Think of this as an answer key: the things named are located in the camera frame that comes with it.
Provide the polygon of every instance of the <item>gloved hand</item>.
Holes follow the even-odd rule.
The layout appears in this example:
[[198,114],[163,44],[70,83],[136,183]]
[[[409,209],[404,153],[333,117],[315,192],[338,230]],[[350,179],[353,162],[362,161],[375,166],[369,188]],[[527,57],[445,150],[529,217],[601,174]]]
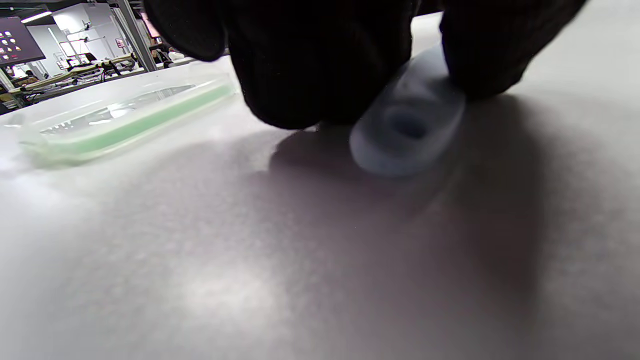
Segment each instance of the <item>gloved hand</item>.
[[[145,0],[177,49],[218,59],[228,46],[245,101],[262,121],[303,129],[352,124],[411,55],[420,0]],[[517,83],[586,0],[446,0],[452,80],[470,99]]]

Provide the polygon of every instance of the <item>clear plastic container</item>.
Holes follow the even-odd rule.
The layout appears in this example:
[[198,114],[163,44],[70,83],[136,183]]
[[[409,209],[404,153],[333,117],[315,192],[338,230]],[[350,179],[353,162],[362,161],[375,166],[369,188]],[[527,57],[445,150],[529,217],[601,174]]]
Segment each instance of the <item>clear plastic container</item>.
[[236,92],[226,74],[148,76],[150,82],[142,86],[141,81],[133,86],[126,80],[114,82],[119,91],[110,91],[108,100],[25,121],[20,144],[44,165],[82,163],[126,147]]

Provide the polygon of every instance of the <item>monitor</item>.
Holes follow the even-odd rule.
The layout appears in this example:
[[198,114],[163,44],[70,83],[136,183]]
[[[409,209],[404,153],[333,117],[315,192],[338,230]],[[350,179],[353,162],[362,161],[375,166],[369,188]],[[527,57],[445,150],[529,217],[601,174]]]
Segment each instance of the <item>monitor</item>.
[[0,66],[10,66],[45,58],[19,17],[0,18]]

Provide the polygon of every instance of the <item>white table surface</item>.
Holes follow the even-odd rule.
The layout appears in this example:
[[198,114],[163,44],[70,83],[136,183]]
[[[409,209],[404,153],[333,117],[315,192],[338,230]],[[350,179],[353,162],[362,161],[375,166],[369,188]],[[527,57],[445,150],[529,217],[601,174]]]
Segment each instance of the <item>white table surface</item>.
[[638,359],[638,19],[593,0],[414,179],[240,98],[63,170],[3,127],[0,359]]

